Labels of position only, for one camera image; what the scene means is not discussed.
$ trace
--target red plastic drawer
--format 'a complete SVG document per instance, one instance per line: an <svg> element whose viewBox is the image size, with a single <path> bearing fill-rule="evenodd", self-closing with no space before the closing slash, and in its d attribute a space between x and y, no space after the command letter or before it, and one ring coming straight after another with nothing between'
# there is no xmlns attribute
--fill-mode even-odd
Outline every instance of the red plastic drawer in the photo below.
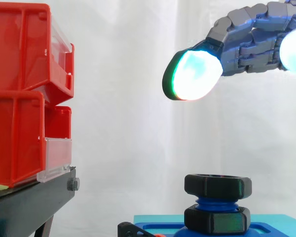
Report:
<svg viewBox="0 0 296 237"><path fill-rule="evenodd" d="M74 47L46 4L0 2L0 90L37 90L47 104L74 95Z"/></svg>
<svg viewBox="0 0 296 237"><path fill-rule="evenodd" d="M0 92L0 184L13 187L40 172L44 182L67 172L70 126L71 109L45 107L38 91Z"/></svg>

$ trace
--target blue base plate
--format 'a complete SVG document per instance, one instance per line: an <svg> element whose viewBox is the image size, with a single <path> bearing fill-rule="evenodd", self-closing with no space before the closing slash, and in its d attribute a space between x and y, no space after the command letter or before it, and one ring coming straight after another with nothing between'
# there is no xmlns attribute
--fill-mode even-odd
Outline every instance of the blue base plate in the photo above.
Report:
<svg viewBox="0 0 296 237"><path fill-rule="evenodd" d="M139 215L134 223L152 234L172 237L184 224L183 215ZM286 215L251 215L250 235L245 237L296 237L296 219ZM201 237L190 230L180 231L179 236Z"/></svg>

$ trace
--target black hex nut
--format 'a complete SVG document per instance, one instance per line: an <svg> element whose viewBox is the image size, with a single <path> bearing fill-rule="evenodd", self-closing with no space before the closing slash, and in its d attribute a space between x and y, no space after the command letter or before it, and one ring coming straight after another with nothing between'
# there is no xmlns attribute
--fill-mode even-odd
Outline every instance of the black hex nut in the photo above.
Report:
<svg viewBox="0 0 296 237"><path fill-rule="evenodd" d="M252 194L252 181L235 176L189 174L185 177L184 190L199 198L237 201Z"/></svg>
<svg viewBox="0 0 296 237"><path fill-rule="evenodd" d="M193 205L184 212L184 224L192 231L206 235L242 235L250 226L250 211L239 207L237 212L213 213Z"/></svg>

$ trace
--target clear plastic bin front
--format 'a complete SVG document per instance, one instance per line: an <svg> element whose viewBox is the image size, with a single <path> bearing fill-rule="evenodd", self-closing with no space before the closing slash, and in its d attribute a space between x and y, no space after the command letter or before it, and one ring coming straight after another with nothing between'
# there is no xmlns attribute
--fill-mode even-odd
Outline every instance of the clear plastic bin front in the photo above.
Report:
<svg viewBox="0 0 296 237"><path fill-rule="evenodd" d="M67 37L60 30L57 22L52 17L51 26L51 52L55 61L62 69L66 69L66 53L73 51L72 45L69 43Z"/></svg>
<svg viewBox="0 0 296 237"><path fill-rule="evenodd" d="M46 169L37 174L39 182L46 182L70 172L72 140L46 138Z"/></svg>

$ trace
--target white backdrop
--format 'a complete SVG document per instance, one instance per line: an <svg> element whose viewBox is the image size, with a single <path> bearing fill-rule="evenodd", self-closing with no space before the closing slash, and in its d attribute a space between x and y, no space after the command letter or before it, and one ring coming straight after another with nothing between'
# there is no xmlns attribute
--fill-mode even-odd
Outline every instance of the white backdrop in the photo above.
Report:
<svg viewBox="0 0 296 237"><path fill-rule="evenodd" d="M113 237L136 214L182 214L189 173L252 178L252 213L296 218L296 77L222 78L197 102L172 102L161 80L173 54L229 11L266 0L37 0L75 45L75 198L51 237Z"/></svg>

